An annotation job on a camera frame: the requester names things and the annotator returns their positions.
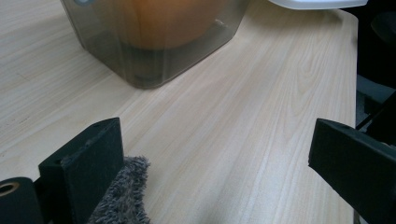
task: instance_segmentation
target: gray fuzzy fabric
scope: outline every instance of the gray fuzzy fabric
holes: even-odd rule
[[[126,157],[124,163],[87,223],[149,224],[142,202],[149,162],[144,157]]]

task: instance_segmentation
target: translucent plastic container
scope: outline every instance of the translucent plastic container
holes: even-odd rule
[[[227,43],[248,0],[61,0],[82,47],[139,88],[159,87]]]

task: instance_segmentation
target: light wood desk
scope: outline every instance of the light wood desk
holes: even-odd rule
[[[57,0],[0,3],[0,179],[120,117],[151,162],[153,223],[352,223],[308,168],[316,118],[353,125],[357,19],[252,0],[227,45],[165,86],[135,89],[79,45]]]

